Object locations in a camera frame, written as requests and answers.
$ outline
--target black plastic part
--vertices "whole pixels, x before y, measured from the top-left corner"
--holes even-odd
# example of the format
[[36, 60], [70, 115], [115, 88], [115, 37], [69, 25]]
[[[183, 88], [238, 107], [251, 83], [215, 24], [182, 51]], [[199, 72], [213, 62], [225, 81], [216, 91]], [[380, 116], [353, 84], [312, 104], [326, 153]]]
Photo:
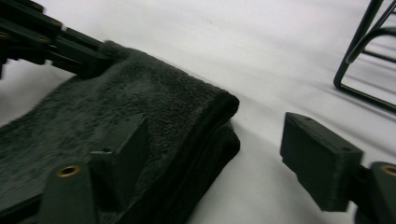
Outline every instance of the black plastic part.
[[121, 211], [128, 205], [149, 156], [148, 126], [144, 114], [117, 124], [98, 151], [91, 153], [92, 180], [99, 206]]
[[97, 223], [90, 169], [86, 163], [65, 164], [50, 173], [37, 223]]
[[396, 165], [374, 162], [368, 176], [370, 199], [379, 224], [396, 223]]
[[0, 0], [0, 63], [24, 59], [46, 60], [83, 78], [98, 77], [112, 61], [98, 52], [101, 42], [43, 14], [44, 8], [29, 0]]
[[280, 154], [323, 211], [346, 211], [362, 151], [315, 120], [287, 113]]

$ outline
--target white surface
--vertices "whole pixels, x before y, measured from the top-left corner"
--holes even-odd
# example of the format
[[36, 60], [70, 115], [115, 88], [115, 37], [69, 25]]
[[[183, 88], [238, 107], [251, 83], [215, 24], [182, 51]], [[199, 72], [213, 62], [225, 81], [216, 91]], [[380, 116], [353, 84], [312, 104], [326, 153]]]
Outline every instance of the white surface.
[[[365, 165], [396, 162], [396, 117], [332, 85], [368, 0], [37, 3], [67, 27], [141, 49], [240, 99], [233, 123], [241, 151], [198, 204], [190, 224], [353, 223], [354, 206], [347, 214], [322, 213], [281, 162], [287, 111], [316, 119], [365, 150]], [[354, 84], [361, 86], [364, 77], [395, 84], [392, 69], [371, 76], [375, 67], [361, 62], [356, 71], [363, 75], [352, 75]], [[0, 81], [0, 125], [28, 112], [70, 76], [51, 66], [10, 63]]]

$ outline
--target dark gray terry cloth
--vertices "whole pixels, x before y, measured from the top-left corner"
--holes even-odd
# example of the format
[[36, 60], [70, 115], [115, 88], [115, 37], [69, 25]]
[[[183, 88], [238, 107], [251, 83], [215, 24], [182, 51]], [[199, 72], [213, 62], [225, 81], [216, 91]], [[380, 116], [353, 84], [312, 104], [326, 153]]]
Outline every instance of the dark gray terry cloth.
[[101, 76], [73, 77], [0, 129], [0, 212], [42, 193], [49, 171], [89, 152], [118, 122], [148, 118], [150, 155], [130, 209], [101, 223], [185, 223], [239, 150], [236, 97], [144, 52], [106, 42]]

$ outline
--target black towel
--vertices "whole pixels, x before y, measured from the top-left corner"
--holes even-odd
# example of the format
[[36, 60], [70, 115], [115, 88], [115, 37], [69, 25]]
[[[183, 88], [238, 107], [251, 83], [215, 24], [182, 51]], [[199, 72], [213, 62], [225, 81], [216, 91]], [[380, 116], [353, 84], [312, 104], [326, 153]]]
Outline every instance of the black towel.
[[185, 223], [239, 150], [229, 123], [236, 97], [144, 52], [106, 42], [101, 76], [73, 77], [0, 129], [0, 215], [43, 191], [49, 171], [88, 161], [108, 130], [145, 113], [150, 155], [123, 213], [101, 223]]

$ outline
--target black wire frame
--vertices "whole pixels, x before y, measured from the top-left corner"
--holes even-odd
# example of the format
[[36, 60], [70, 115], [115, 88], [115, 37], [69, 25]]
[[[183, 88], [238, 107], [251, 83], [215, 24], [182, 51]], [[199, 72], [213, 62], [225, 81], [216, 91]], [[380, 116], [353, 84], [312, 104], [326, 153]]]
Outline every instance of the black wire frame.
[[356, 33], [354, 34], [349, 47], [346, 51], [346, 54], [343, 58], [343, 61], [341, 61], [341, 64], [337, 70], [337, 73], [334, 77], [333, 84], [336, 89], [339, 91], [342, 91], [346, 94], [349, 94], [351, 96], [354, 96], [355, 98], [358, 98], [360, 100], [363, 100], [366, 103], [375, 105], [379, 108], [382, 108], [384, 110], [387, 110], [391, 113], [396, 114], [396, 105], [391, 104], [387, 101], [381, 100], [379, 98], [376, 98], [370, 94], [367, 94], [362, 91], [358, 91], [356, 89], [353, 89], [351, 87], [348, 87], [347, 85], [342, 83], [342, 79], [348, 69], [348, 67], [355, 61], [355, 59], [361, 54], [365, 53], [371, 56], [374, 56], [379, 59], [383, 59], [389, 62], [396, 62], [396, 60], [379, 55], [376, 53], [372, 53], [371, 51], [365, 50], [364, 48], [367, 46], [367, 44], [373, 40], [374, 38], [377, 38], [382, 35], [392, 35], [396, 36], [396, 29], [395, 28], [380, 28], [383, 23], [386, 21], [386, 19], [389, 17], [390, 14], [393, 14], [393, 10], [396, 7], [396, 0], [394, 0], [390, 6], [387, 8], [387, 10], [384, 12], [384, 14], [381, 16], [381, 18], [375, 23], [371, 31], [367, 34], [367, 31], [369, 30], [375, 15], [377, 14], [379, 8], [381, 7], [383, 3], [383, 0], [371, 0], [369, 6], [367, 7], [363, 18], [361, 19], [361, 23], [359, 24], [358, 29], [356, 30]]

